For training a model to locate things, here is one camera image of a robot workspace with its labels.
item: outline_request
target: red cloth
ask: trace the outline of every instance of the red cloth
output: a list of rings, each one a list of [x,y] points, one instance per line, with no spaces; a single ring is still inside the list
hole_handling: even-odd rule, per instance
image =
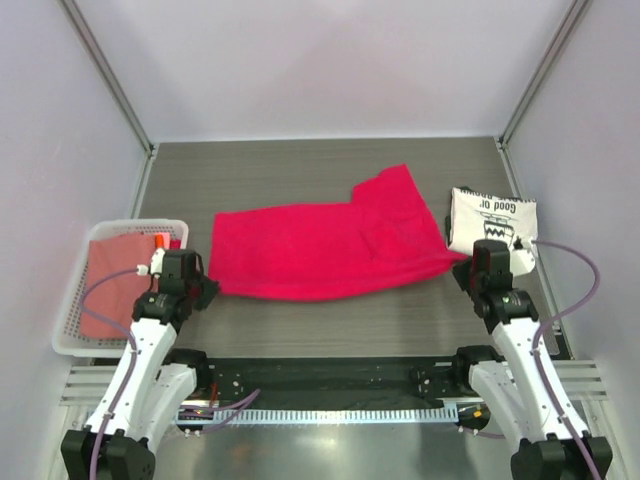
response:
[[[426,280],[447,250],[405,165],[356,185],[350,203],[218,213],[209,277],[227,295],[330,300]]]
[[[140,233],[92,240],[89,242],[87,285],[93,285],[111,273],[148,264],[155,249],[155,237]],[[133,304],[148,288],[148,277],[121,275],[96,288],[87,297],[86,306],[128,329],[133,321]],[[84,312],[80,317],[80,333],[90,338],[125,338],[120,330]]]

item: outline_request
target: table surface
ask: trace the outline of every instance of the table surface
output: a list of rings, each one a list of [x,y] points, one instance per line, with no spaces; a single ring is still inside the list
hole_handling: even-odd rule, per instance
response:
[[[190,247],[208,263],[216,212],[348,201],[355,184],[400,163],[440,222],[454,186],[511,195],[490,138],[163,144],[141,217],[187,222]],[[538,277],[518,283],[544,316]],[[221,296],[178,338],[178,345],[210,357],[451,355],[488,342],[450,274],[324,303]],[[557,348],[553,338],[547,343]],[[504,441],[443,425],[240,427],[165,443],[155,478],[508,480],[509,457]]]
[[[208,264],[216,212],[348,201],[354,185],[401,163],[440,223],[454,186],[511,195],[491,138],[162,144],[140,216],[187,222],[189,246]],[[544,317],[537,275],[518,279],[518,286]],[[211,357],[451,355],[459,346],[488,342],[483,322],[450,274],[322,303],[220,296],[178,338],[179,346]],[[555,353],[552,335],[547,343]]]

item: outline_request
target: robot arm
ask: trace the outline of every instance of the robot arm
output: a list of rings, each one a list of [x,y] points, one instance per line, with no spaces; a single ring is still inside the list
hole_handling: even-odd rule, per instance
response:
[[[110,420],[100,447],[98,478],[153,478],[155,452],[175,412],[187,397],[211,384],[205,352],[172,350],[193,308],[206,308],[218,292],[217,283],[202,273],[201,257],[192,250],[158,249],[150,266],[141,266],[139,272],[153,275],[158,291],[143,293],[135,303],[131,332],[137,352],[134,355],[127,343],[109,388],[83,431],[69,430],[65,435],[61,450],[70,480],[89,478],[91,452],[105,415]],[[125,382],[134,358],[135,368]],[[117,396],[117,406],[109,412]]]
[[[504,355],[501,358],[492,347],[459,349],[456,360],[462,373],[458,376],[483,398],[497,420],[513,453],[515,480],[591,478],[567,421],[581,435],[604,477],[612,459],[606,438],[591,437],[560,383],[544,340],[533,345],[539,327],[538,313],[527,292],[512,285],[511,262],[522,265],[522,260],[526,263],[529,258],[518,252],[509,252],[502,242],[480,240],[474,245],[473,258],[454,269],[458,283],[473,300],[476,314],[484,320]],[[534,348],[563,405],[562,418],[540,376]]]

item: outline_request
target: white plastic basket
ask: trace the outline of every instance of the white plastic basket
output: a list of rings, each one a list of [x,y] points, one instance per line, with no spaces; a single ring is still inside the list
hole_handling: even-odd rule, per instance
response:
[[[169,232],[172,240],[180,240],[180,247],[186,248],[189,227],[181,220],[133,219],[101,222],[91,229],[88,241],[74,270],[67,289],[65,301],[56,322],[53,334],[53,349],[62,355],[76,357],[119,358],[124,352],[124,339],[88,338],[80,334],[80,297],[87,283],[87,257],[90,240],[104,240],[125,233]]]

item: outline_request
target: white cable carrier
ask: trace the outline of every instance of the white cable carrier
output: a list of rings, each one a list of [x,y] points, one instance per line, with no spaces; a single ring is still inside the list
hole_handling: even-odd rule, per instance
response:
[[[220,423],[233,410],[214,412],[213,417],[175,422],[180,426],[207,426]],[[424,410],[347,410],[347,411],[306,411],[306,410],[245,410],[229,425],[356,425],[356,424],[397,424],[397,423],[456,423],[458,410],[455,404],[439,409]]]

